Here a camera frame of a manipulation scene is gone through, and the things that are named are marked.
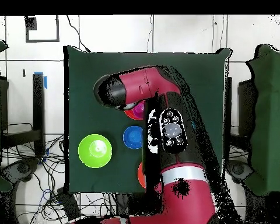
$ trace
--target silver band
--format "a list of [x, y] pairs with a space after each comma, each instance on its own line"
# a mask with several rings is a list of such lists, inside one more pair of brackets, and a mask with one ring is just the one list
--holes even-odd
[[184, 180], [202, 180], [208, 183], [204, 169], [194, 166], [175, 167], [162, 173], [162, 176], [164, 186], [176, 182], [180, 178]]
[[119, 220], [121, 224], [127, 224], [127, 220], [125, 218], [119, 217]]

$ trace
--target green bowl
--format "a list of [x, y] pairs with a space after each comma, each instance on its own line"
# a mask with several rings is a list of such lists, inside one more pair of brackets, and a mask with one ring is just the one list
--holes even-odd
[[84, 165], [94, 169], [105, 166], [111, 159], [112, 146], [107, 138], [99, 134], [84, 137], [78, 147], [79, 158]]

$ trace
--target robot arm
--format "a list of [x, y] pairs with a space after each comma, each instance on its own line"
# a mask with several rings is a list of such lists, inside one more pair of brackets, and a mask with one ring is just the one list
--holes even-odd
[[[126, 110], [145, 100], [146, 193], [161, 191], [163, 210], [150, 216], [130, 217], [129, 224], [209, 224], [216, 216], [192, 120], [180, 93], [166, 67], [153, 65], [103, 76], [94, 86], [97, 101], [105, 107]], [[157, 154], [149, 149], [152, 111]], [[103, 224], [126, 222], [117, 218], [104, 220]]]

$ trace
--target blue bowl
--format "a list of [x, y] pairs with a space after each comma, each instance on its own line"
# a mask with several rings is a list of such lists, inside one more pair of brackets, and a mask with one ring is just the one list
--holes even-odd
[[141, 149], [143, 145], [142, 131], [143, 129], [139, 126], [128, 127], [122, 137], [124, 144], [130, 149]]

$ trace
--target table surface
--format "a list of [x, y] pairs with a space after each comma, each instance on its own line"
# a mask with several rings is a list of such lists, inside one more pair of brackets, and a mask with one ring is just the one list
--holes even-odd
[[[69, 54], [69, 190], [89, 193], [140, 193], [137, 169], [142, 149], [128, 149], [123, 132], [142, 126], [123, 111], [101, 106], [93, 95], [93, 85], [105, 74], [126, 71], [148, 64], [175, 67], [189, 84], [208, 131], [219, 164], [222, 161], [223, 88], [225, 61], [229, 49], [217, 54], [186, 53], [86, 53], [68, 46]], [[85, 166], [79, 159], [80, 141], [90, 134], [105, 136], [113, 147], [112, 158], [99, 169]]]

